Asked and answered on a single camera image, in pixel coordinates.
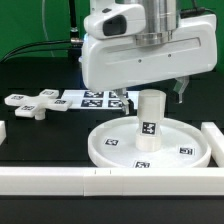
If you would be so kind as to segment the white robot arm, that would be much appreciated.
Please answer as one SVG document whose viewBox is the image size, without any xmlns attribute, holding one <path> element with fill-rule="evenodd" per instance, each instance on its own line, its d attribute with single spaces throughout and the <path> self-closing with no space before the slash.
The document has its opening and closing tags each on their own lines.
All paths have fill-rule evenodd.
<svg viewBox="0 0 224 224">
<path fill-rule="evenodd" d="M 189 77 L 217 63 L 217 17 L 178 0 L 90 0 L 84 19 L 82 74 L 93 92 L 114 91 L 129 114 L 128 87 L 175 78 L 182 94 Z"/>
</svg>

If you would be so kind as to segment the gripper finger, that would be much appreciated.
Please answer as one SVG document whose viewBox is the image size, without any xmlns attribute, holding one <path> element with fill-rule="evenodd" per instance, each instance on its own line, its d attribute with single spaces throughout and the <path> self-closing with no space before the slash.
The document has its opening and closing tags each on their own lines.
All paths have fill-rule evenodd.
<svg viewBox="0 0 224 224">
<path fill-rule="evenodd" d="M 130 109 L 129 109 L 129 101 L 126 98 L 126 89 L 117 89 L 116 95 L 122 102 L 125 114 L 128 115 L 130 113 Z"/>
<path fill-rule="evenodd" d="M 189 77 L 179 77 L 176 79 L 176 84 L 174 86 L 174 92 L 176 93 L 176 99 L 179 104 L 183 102 L 183 94 L 185 89 L 189 84 Z"/>
</svg>

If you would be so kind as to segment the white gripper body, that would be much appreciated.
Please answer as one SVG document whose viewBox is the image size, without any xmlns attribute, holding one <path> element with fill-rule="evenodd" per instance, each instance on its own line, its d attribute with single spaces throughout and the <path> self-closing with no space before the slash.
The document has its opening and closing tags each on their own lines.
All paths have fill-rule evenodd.
<svg viewBox="0 0 224 224">
<path fill-rule="evenodd" d="M 169 42 L 138 46 L 132 36 L 98 40 L 82 48 L 85 86 L 116 90 L 213 70 L 217 63 L 216 17 L 183 19 Z"/>
</svg>

